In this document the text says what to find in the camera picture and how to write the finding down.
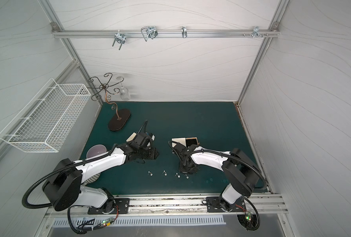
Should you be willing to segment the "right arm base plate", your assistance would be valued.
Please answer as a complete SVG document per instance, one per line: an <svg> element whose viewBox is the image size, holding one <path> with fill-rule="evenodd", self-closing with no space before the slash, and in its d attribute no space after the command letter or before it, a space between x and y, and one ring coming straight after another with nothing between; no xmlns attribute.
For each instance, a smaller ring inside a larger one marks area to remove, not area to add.
<svg viewBox="0 0 351 237"><path fill-rule="evenodd" d="M234 204L229 204L219 197L206 197L202 200L202 204L207 207L208 213L218 213L218 212L246 212L246 206L243 197L236 200Z"/></svg>

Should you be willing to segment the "cream drawer jewelry box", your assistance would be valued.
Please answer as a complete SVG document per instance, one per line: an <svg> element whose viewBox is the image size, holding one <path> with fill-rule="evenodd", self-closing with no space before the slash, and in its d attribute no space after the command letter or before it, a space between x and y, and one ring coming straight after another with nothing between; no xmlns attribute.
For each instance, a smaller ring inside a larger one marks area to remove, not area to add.
<svg viewBox="0 0 351 237"><path fill-rule="evenodd" d="M197 137L189 137L189 138L172 138L171 139L173 142L178 142L182 144L185 147L189 147L191 145L197 145L199 146L200 143L198 141Z"/></svg>

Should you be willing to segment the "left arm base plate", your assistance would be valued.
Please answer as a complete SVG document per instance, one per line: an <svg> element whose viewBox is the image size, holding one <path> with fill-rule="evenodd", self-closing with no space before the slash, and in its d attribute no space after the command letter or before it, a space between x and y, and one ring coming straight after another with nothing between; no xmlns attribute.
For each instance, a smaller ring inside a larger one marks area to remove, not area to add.
<svg viewBox="0 0 351 237"><path fill-rule="evenodd" d="M89 215L102 215L102 214L127 214L129 211L130 199L129 198L115 198L114 200L108 199L107 202L99 208L89 207Z"/></svg>

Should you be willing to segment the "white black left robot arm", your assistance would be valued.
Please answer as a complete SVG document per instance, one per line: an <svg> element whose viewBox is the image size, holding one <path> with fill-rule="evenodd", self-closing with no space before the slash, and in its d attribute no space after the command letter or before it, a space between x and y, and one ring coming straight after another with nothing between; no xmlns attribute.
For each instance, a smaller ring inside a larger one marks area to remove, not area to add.
<svg viewBox="0 0 351 237"><path fill-rule="evenodd" d="M133 139L115 144L111 150L94 157L72 162L64 159L49 174L32 184L22 197L22 205L28 209L53 207L63 211L73 205L103 208L110 212L113 195L105 188L91 188L84 183L110 168L122 166L136 160L154 160L159 153L154 148L155 135L148 132L135 133ZM49 200L44 204L32 204L28 197L39 185Z"/></svg>

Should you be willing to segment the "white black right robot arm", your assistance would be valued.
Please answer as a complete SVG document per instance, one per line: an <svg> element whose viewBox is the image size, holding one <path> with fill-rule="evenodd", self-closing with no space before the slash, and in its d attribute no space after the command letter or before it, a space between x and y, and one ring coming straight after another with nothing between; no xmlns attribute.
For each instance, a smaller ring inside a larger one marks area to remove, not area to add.
<svg viewBox="0 0 351 237"><path fill-rule="evenodd" d="M179 159L180 172L194 174L199 170L199 165L203 165L224 173L229 183L216 205L223 211L231 211L237 200L250 197L259 180L264 187L268 184L259 167L240 149L221 152L195 144L186 147L176 141L169 141L168 145Z"/></svg>

